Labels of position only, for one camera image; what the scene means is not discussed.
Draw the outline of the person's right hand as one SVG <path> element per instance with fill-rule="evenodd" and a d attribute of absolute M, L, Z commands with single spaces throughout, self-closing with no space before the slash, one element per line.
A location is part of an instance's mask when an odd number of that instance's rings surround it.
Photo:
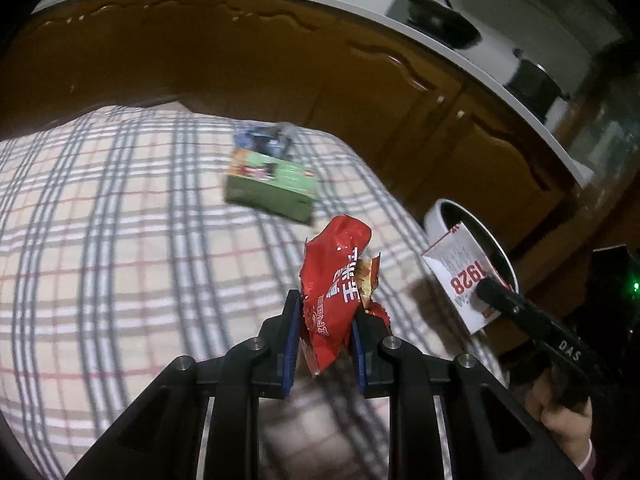
<path fill-rule="evenodd" d="M 525 396 L 526 410 L 555 437 L 568 458 L 582 469 L 592 452 L 592 404 L 588 399 L 581 411 L 575 412 L 553 400 L 549 372 L 541 374 Z"/>

